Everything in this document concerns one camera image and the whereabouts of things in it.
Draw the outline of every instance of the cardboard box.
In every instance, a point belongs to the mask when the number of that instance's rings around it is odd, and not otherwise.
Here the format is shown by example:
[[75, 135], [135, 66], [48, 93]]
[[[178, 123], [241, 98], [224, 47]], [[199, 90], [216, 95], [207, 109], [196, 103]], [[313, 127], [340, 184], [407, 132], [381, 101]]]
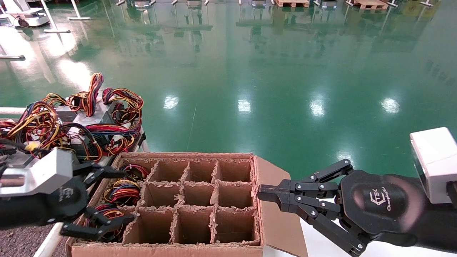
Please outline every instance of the cardboard box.
[[[69, 257], [261, 257], [265, 246], [307, 257], [300, 219], [259, 201], [260, 184], [277, 185], [287, 172], [252, 154], [125, 153], [113, 167], [151, 170], [140, 183], [136, 215], [119, 243], [67, 241]], [[89, 206], [113, 184], [104, 179]]]

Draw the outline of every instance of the green epoxy floor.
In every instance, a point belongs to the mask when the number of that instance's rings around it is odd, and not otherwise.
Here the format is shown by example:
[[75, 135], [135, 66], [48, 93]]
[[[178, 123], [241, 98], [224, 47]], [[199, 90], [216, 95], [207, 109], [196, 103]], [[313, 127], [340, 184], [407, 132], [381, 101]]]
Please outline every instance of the green epoxy floor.
[[457, 135], [457, 1], [390, 12], [210, 2], [117, 0], [49, 3], [59, 29], [0, 27], [0, 44], [25, 61], [0, 62], [0, 106], [48, 92], [106, 87], [145, 100], [153, 151], [254, 152], [301, 178], [349, 158], [370, 173], [415, 176], [409, 133], [447, 126]]

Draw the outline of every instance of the robotic arm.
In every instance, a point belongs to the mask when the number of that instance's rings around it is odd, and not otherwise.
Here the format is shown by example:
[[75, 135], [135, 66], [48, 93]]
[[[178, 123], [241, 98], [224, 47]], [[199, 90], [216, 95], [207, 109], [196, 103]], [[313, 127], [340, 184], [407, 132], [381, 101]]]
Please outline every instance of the robotic arm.
[[371, 241], [457, 253], [457, 144], [446, 128], [412, 133], [411, 143], [421, 178], [372, 175], [341, 160], [302, 180], [260, 185], [258, 198], [299, 215], [354, 257]]
[[[25, 167], [0, 163], [0, 229], [64, 222], [60, 234], [95, 241], [133, 221], [132, 215], [109, 220], [87, 206], [90, 185], [126, 174], [95, 163], [73, 166], [72, 158], [71, 152], [56, 148]], [[74, 225], [82, 214], [97, 227]]]

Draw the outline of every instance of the gravel ground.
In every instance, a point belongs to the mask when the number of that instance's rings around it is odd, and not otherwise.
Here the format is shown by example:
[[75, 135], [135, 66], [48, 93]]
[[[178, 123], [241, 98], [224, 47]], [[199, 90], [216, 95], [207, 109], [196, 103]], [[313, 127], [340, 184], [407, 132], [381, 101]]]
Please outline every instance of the gravel ground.
[[[33, 257], [53, 225], [0, 230], [0, 257]], [[64, 238], [52, 257], [65, 257]]]

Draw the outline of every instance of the white robot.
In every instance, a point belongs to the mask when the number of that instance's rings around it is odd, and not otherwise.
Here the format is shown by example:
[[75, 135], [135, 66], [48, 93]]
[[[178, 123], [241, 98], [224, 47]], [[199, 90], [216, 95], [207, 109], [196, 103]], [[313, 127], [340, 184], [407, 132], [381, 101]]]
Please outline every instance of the white robot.
[[6, 10], [2, 8], [2, 11], [8, 16], [13, 26], [38, 27], [49, 22], [43, 8], [31, 8], [25, 0], [4, 0], [4, 3]]

